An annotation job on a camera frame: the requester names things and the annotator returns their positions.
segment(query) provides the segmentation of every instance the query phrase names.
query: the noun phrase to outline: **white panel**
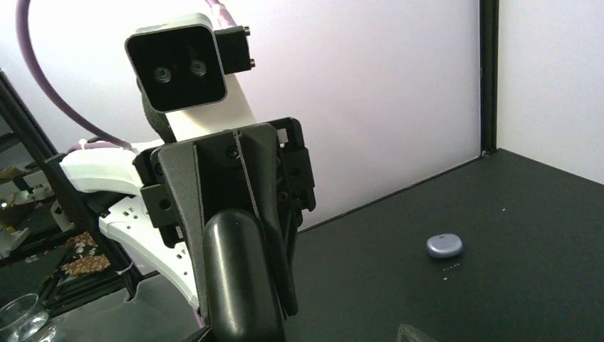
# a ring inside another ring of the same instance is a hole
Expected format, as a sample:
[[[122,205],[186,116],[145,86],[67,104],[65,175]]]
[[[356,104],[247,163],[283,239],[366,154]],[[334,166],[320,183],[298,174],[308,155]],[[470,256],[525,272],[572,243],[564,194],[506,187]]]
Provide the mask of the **white panel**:
[[[604,183],[604,1],[500,1],[499,147]]]
[[[137,27],[202,0],[32,1],[33,45],[67,102],[128,140],[151,139],[123,49]],[[479,153],[478,1],[225,1],[251,27],[257,67],[239,76],[259,121],[304,128],[318,209],[305,225],[423,180]],[[0,5],[17,91],[59,150],[89,136],[34,85]]]

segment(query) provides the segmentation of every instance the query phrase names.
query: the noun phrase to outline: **black tabletop surface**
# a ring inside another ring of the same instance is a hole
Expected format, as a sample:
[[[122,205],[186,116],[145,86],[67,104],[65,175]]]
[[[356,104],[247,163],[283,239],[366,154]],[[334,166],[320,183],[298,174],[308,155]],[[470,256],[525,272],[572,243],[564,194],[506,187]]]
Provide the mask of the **black tabletop surface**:
[[[288,342],[604,341],[603,260],[604,185],[500,151],[300,234]]]

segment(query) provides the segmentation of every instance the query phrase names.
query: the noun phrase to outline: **small blue oval object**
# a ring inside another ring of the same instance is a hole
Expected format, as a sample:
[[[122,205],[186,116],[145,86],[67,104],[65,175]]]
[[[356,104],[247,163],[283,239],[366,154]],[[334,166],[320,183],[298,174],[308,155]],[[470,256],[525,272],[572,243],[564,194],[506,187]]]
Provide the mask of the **small blue oval object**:
[[[436,259],[452,258],[464,251],[462,240],[455,234],[441,234],[428,239],[428,254]]]

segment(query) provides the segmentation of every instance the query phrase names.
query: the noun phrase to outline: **clear glass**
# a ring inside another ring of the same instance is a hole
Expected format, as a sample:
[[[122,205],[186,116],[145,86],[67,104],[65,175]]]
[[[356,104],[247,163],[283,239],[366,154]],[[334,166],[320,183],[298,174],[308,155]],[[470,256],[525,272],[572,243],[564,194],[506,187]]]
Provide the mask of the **clear glass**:
[[[48,321],[37,294],[26,294],[0,309],[0,341],[24,342]]]

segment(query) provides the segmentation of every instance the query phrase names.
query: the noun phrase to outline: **black camera face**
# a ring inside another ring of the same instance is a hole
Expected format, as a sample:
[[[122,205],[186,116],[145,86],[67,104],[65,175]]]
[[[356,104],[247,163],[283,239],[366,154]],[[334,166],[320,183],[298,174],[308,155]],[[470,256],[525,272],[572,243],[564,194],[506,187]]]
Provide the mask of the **black camera face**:
[[[205,26],[134,35],[126,49],[155,110],[214,103],[227,95],[214,36]]]

